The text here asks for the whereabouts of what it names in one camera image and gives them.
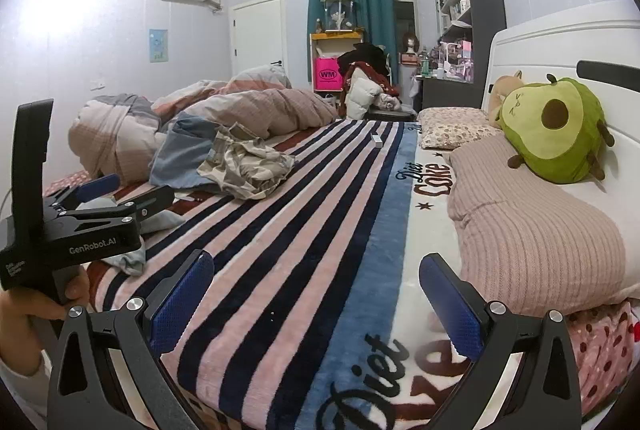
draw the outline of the navy blue stripe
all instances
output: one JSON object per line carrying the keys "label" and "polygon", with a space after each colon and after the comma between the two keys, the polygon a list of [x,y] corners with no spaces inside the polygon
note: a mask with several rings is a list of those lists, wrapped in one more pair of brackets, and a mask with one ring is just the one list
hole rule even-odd
{"label": "navy blue stripe", "polygon": [[[367,125],[369,129],[367,132],[376,130],[380,122],[365,123],[363,122],[356,133],[359,134],[363,128]],[[338,168],[332,173],[331,177],[320,187],[320,189],[313,195],[313,197],[300,209],[300,211],[293,217],[287,226],[278,234],[274,242],[265,248],[262,253],[257,257],[255,262],[249,267],[249,270],[240,277],[240,279],[233,285],[231,291],[225,298],[222,299],[220,304],[213,309],[212,312],[207,315],[206,320],[191,333],[185,343],[184,349],[180,354],[180,362],[178,364],[178,384],[190,392],[196,391],[196,384],[198,380],[198,368],[200,367],[200,361],[204,352],[209,347],[210,342],[222,333],[222,330],[226,322],[242,307],[242,304],[251,295],[254,288],[262,281],[262,279],[273,269],[273,266],[278,262],[280,255],[291,244],[293,239],[298,235],[298,232],[308,222],[309,218],[315,213],[318,207],[326,200],[327,194],[340,182],[344,172],[350,168],[355,158],[361,153],[367,146],[370,147],[370,137],[364,136],[363,140],[345,157],[343,162],[340,163]],[[322,163],[318,166],[325,168],[325,166],[336,155],[341,153],[344,147],[338,147],[338,149],[332,151]],[[268,220],[265,219],[256,226],[257,231]],[[252,240],[251,238],[239,241],[240,244],[231,244],[229,247],[222,250],[218,255],[223,256],[224,259],[230,259],[232,255],[238,253],[240,245],[244,246]]]}
{"label": "navy blue stripe", "polygon": [[267,416],[267,430],[293,430],[304,405],[306,393],[311,388],[335,325],[349,297],[351,285],[367,248],[369,234],[378,215],[386,183],[394,164],[404,134],[404,123],[400,123],[398,134],[389,150],[382,171],[374,185],[364,212],[353,234],[337,272],[327,289],[311,325],[295,356],[289,363],[280,381]]}
{"label": "navy blue stripe", "polygon": [[[336,122],[332,123],[331,125],[329,125],[322,132],[321,135],[319,135],[318,137],[313,139],[311,144],[306,144],[304,147],[301,147],[299,150],[302,152],[303,150],[308,150],[309,148],[313,147],[314,145],[316,145],[316,143],[319,140],[321,140],[324,137],[324,135],[326,133],[331,133],[338,125],[342,125],[342,124],[343,124],[342,121],[336,121]],[[292,178],[292,176],[294,176],[295,173],[298,172],[300,169],[304,168],[306,166],[306,164],[308,162],[310,162],[316,155],[318,155],[323,150],[325,150],[327,147],[329,147],[329,145],[334,143],[334,141],[336,141],[336,139],[338,139],[340,136],[342,136],[345,132],[347,132],[353,126],[354,126],[354,123],[347,123],[339,131],[337,131],[337,133],[334,133],[334,136],[332,136],[331,139],[329,139],[328,141],[324,142],[322,145],[320,145],[313,152],[309,153],[309,155],[306,156],[302,161],[297,162],[296,166],[294,167],[294,169],[289,174],[289,179]],[[162,251],[165,248],[169,247],[169,245],[173,244],[180,237],[184,236],[187,232],[189,232],[190,230],[194,229],[194,227],[196,227],[199,223],[201,223],[205,219],[207,219],[207,217],[209,217],[210,215],[215,213],[217,210],[222,208],[224,205],[226,205],[228,203],[231,203],[231,201],[233,201],[233,200],[234,200],[234,198],[232,196],[223,197],[222,199],[220,199],[216,203],[210,205],[209,207],[205,208],[203,211],[199,212],[197,215],[193,216],[191,219],[188,219],[187,222],[185,222],[183,225],[181,225],[180,227],[175,229],[173,232],[169,233],[164,239],[162,239],[161,241],[158,241],[156,244],[154,244],[151,248],[149,248],[146,251],[146,260],[147,260],[147,262],[149,260],[151,260],[152,258],[154,258],[158,253],[160,253],[160,251]],[[246,201],[239,208],[239,209],[242,209],[240,213],[244,213],[245,211],[250,210],[255,204],[256,204],[255,201]],[[186,259],[190,254],[191,254],[191,251],[189,251],[188,253],[186,253],[186,251],[182,251],[179,255],[183,257],[182,261],[184,261],[184,259]],[[178,269],[178,267],[180,267],[180,265],[181,265],[181,263],[178,264],[178,266],[174,266],[175,269],[174,269],[173,273],[175,271],[177,271],[177,269]],[[156,275],[158,275],[158,274],[159,274],[160,278],[159,278],[159,280],[156,280]],[[158,285],[160,280],[162,280],[165,277],[168,277],[170,275],[171,275],[171,273],[165,272],[165,268],[163,267],[162,269],[158,270],[153,276],[149,277],[148,280],[153,279],[152,283],[154,284],[153,287],[155,287],[156,285]],[[123,273],[123,272],[119,272],[113,278],[113,280],[111,280],[111,283],[109,284],[109,286],[107,288],[107,292],[104,295],[104,301],[102,302],[102,310],[103,311],[110,311],[111,310],[111,308],[113,307],[113,301],[115,300],[115,297],[116,297],[116,294],[117,294],[118,290],[120,289],[122,284],[128,278],[129,278],[129,275],[127,275],[126,273]],[[144,289],[145,294],[143,295],[143,298],[146,298],[146,296],[148,296],[148,294],[151,293],[151,290],[153,289],[153,287],[151,289],[149,289],[149,288],[145,288]]]}
{"label": "navy blue stripe", "polygon": [[[300,192],[302,192],[308,185],[311,183],[323,170],[326,164],[331,161],[336,155],[338,155],[344,147],[347,146],[353,139],[355,139],[360,131],[363,130],[365,124],[363,123],[361,126],[356,128],[353,133],[346,137],[346,139],[334,150],[332,150],[329,155],[327,155],[322,162],[318,163],[314,166],[313,170],[309,171],[309,173],[301,179],[298,183],[296,183],[289,190],[284,192],[284,194],[278,198],[278,200],[274,201],[265,211],[263,211],[260,215],[258,215],[253,221],[251,221],[247,227],[245,227],[236,237],[228,244],[226,248],[219,251],[214,256],[214,261],[216,263],[215,273],[219,273],[229,261],[236,256],[236,254],[242,250],[247,244],[249,244],[254,237],[265,227],[265,225],[271,221],[275,215],[282,210],[287,204],[289,204],[292,200],[294,200]],[[348,131],[350,128],[342,129],[338,132],[338,136],[343,132]],[[305,161],[294,171],[300,170],[305,166],[308,162],[313,158],[313,154],[321,153],[326,149],[329,145],[335,142],[335,138],[329,139],[327,142],[322,144],[321,147],[316,149],[309,157],[305,158]],[[215,223],[213,226],[208,228],[201,236],[199,236],[196,240],[192,241],[189,245],[187,245],[184,250],[178,253],[171,261],[169,261],[162,269],[156,271],[151,277],[145,280],[133,293],[133,296],[140,296],[142,298],[146,298],[151,294],[151,292],[158,286],[158,284],[165,277],[170,277],[178,268],[182,266],[182,263],[188,258],[188,256],[193,253],[194,250],[203,249],[207,244],[209,244],[214,238],[216,238],[220,233],[226,230],[229,226],[234,224],[238,219],[240,219],[245,213],[247,213],[251,208],[256,206],[258,201],[245,201],[238,208],[230,212],[226,217],[220,219],[219,222]]]}
{"label": "navy blue stripe", "polygon": [[[383,140],[386,141],[391,128],[392,124],[388,123],[382,135]],[[244,397],[249,389],[255,369],[275,341],[287,316],[289,316],[293,306],[300,299],[300,295],[302,295],[309,280],[311,280],[316,267],[324,258],[329,245],[334,240],[336,233],[369,176],[380,150],[374,149],[367,155],[356,176],[351,180],[337,205],[305,251],[300,262],[293,268],[287,280],[271,299],[271,302],[269,302],[231,357],[220,387],[220,402],[218,404],[220,410],[225,414],[233,418],[242,417]],[[295,237],[298,226],[295,223],[292,223],[292,225],[291,228],[296,230],[293,235]],[[365,240],[369,238],[368,234],[364,234],[364,237]],[[282,246],[274,248],[276,247],[276,242],[274,242],[271,248],[274,249],[274,253],[277,251],[278,256],[280,256],[286,249],[286,247]]]}

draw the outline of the wall outlet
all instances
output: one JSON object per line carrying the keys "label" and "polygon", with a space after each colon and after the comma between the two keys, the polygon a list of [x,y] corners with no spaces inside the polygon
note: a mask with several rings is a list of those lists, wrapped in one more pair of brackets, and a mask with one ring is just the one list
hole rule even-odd
{"label": "wall outlet", "polygon": [[89,82],[89,90],[90,91],[99,91],[100,89],[104,89],[106,84],[104,83],[104,78],[95,78]]}

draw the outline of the white door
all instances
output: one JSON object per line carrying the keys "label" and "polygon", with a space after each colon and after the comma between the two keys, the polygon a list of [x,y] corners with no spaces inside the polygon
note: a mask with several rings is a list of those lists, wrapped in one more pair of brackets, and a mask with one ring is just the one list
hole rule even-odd
{"label": "white door", "polygon": [[279,60],[284,63],[281,0],[239,4],[231,16],[234,74]]}

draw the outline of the yellow shelf top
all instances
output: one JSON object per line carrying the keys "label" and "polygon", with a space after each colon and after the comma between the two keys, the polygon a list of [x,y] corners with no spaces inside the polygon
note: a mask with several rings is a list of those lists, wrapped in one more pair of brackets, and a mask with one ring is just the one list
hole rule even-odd
{"label": "yellow shelf top", "polygon": [[328,40],[331,38],[360,38],[359,32],[343,33],[311,33],[311,40]]}

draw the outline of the pink box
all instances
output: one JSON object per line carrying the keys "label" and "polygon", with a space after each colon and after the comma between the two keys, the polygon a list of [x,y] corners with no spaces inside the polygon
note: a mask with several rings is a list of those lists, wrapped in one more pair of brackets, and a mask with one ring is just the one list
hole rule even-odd
{"label": "pink box", "polygon": [[314,71],[316,75],[316,91],[341,91],[342,76],[338,71],[337,58],[316,58]]}

